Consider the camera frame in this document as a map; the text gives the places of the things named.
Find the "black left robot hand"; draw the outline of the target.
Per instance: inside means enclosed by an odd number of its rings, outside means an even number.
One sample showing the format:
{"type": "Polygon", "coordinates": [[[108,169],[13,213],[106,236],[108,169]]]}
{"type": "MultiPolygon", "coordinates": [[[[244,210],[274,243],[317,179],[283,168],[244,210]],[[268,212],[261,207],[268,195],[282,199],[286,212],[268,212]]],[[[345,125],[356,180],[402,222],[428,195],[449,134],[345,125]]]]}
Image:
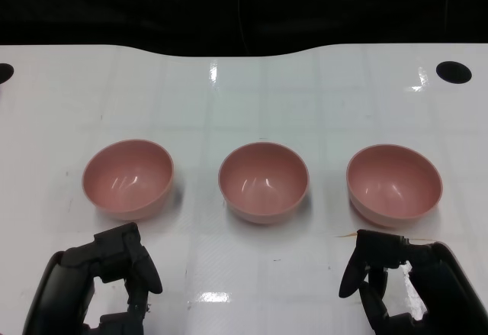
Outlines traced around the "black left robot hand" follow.
{"type": "Polygon", "coordinates": [[[59,251],[44,270],[24,324],[25,334],[142,334],[148,295],[162,293],[156,266],[135,223],[95,234],[92,242],[59,251]],[[95,278],[124,281],[127,310],[85,323],[95,278]]]}

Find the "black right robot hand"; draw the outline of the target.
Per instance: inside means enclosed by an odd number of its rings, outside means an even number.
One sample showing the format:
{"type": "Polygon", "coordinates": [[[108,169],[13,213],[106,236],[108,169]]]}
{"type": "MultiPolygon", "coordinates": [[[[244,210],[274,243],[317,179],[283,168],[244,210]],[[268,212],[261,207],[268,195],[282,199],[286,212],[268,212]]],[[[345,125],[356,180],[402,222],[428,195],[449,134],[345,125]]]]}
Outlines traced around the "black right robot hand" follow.
{"type": "Polygon", "coordinates": [[[376,334],[485,334],[487,312],[455,255],[441,242],[413,244],[400,235],[358,230],[339,297],[358,292],[376,334]],[[383,302],[389,269],[409,263],[409,280],[426,307],[422,318],[389,315],[383,302]]]}

